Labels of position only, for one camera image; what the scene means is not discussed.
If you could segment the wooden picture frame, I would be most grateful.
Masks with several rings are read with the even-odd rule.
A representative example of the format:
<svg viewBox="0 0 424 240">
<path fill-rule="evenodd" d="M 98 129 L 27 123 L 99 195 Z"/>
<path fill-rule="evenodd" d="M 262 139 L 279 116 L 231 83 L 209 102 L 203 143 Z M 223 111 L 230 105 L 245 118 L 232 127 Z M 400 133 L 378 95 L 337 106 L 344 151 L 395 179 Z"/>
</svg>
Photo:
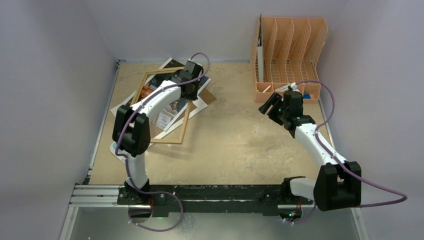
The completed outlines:
<svg viewBox="0 0 424 240">
<path fill-rule="evenodd" d="M 142 91 L 145 83 L 148 81 L 147 79 L 149 78 L 149 76 L 158 75 L 158 74 L 174 73 L 176 71 L 182 70 L 183 68 L 184 68 L 183 66 L 179 66 L 179 67 L 146 70 L 141 77 L 141 80 L 138 84 L 137 90 L 134 92 L 134 96 L 132 98 L 131 104 L 133 105 L 133 104 L 138 102 L 139 96 L 141 95 L 141 91 Z M 182 125 L 181 125 L 181 129 L 180 129 L 180 133 L 179 133 L 178 138 L 152 138 L 150 140 L 150 143 L 151 144 L 176 144 L 176 145 L 181 145 L 184 141 L 184 137 L 185 137 L 185 134 L 186 134 L 186 129 L 187 129 L 187 125 L 188 125 L 188 121 L 189 121 L 189 115 L 190 115 L 190 109 L 191 109 L 191 104 L 189 103 L 188 106 L 187 106 L 187 109 L 185 110 L 184 117 L 182 119 Z"/>
</svg>

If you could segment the cat photo print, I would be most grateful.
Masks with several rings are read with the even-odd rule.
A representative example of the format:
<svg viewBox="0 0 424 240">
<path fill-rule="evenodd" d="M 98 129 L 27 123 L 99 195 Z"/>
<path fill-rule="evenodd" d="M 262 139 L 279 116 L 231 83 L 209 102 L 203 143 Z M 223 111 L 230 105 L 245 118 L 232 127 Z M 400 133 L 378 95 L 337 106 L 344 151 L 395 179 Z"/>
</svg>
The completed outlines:
<svg viewBox="0 0 424 240">
<path fill-rule="evenodd" d="M 141 101 L 146 98 L 149 94 L 153 93 L 157 87 L 161 85 L 163 81 L 171 77 L 171 73 L 156 74 L 147 78 L 147 82 L 144 84 L 140 91 L 137 101 Z M 168 105 L 165 105 L 163 109 L 155 115 L 152 123 L 163 131 L 166 131 L 187 108 L 189 103 L 188 99 L 179 98 Z"/>
</svg>

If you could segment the brown backing board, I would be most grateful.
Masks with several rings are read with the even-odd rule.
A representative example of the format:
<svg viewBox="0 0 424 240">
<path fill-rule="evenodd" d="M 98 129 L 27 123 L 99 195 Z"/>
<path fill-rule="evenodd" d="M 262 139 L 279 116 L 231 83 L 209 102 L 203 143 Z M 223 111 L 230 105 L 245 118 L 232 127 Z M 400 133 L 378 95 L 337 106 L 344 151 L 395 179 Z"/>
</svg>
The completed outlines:
<svg viewBox="0 0 424 240">
<path fill-rule="evenodd" d="M 213 94 L 211 94 L 206 89 L 206 86 L 210 83 L 210 81 L 211 81 L 211 79 L 209 77 L 207 77 L 207 76 L 204 76 L 200 80 L 200 83 L 199 83 L 199 92 L 198 92 L 197 100 L 194 100 L 192 102 L 195 105 L 195 108 L 191 108 L 190 109 L 189 116 L 191 116 L 192 110 L 197 110 L 197 109 L 200 108 L 199 105 L 200 105 L 200 103 L 202 103 L 202 101 L 206 105 L 209 105 L 210 103 L 212 103 L 213 101 L 216 100 L 216 97 Z M 182 114 L 180 115 L 180 117 L 175 122 L 179 121 L 183 117 L 184 112 L 185 112 L 185 110 L 182 112 Z"/>
</svg>

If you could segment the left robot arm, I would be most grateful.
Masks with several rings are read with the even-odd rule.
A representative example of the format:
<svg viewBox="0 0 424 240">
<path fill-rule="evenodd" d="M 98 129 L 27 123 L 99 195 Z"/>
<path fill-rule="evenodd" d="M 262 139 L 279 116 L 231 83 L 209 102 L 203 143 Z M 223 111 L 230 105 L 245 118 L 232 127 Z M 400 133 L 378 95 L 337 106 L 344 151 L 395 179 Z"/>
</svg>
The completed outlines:
<svg viewBox="0 0 424 240">
<path fill-rule="evenodd" d="M 171 103 L 196 100 L 206 72 L 201 64 L 189 59 L 181 69 L 150 80 L 147 84 L 153 86 L 153 90 L 147 95 L 136 97 L 135 103 L 123 104 L 117 109 L 112 139 L 116 144 L 114 154 L 124 159 L 127 175 L 124 198 L 142 205 L 152 195 L 145 164 L 145 152 L 152 139 L 150 124 Z"/>
</svg>

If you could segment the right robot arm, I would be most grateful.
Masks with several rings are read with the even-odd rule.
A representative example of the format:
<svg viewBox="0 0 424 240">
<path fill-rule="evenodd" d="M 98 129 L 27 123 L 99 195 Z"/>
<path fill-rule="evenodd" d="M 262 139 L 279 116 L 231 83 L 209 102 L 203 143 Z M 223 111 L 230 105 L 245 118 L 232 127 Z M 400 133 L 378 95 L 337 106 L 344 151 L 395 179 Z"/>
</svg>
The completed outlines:
<svg viewBox="0 0 424 240">
<path fill-rule="evenodd" d="M 304 114 L 303 103 L 299 91 L 288 90 L 283 94 L 274 92 L 258 109 L 283 126 L 320 167 L 316 180 L 303 176 L 285 178 L 280 191 L 282 200 L 292 204 L 303 197 L 313 201 L 321 211 L 358 207 L 362 184 L 352 174 L 361 176 L 360 165 L 337 154 L 317 129 L 315 120 Z"/>
</svg>

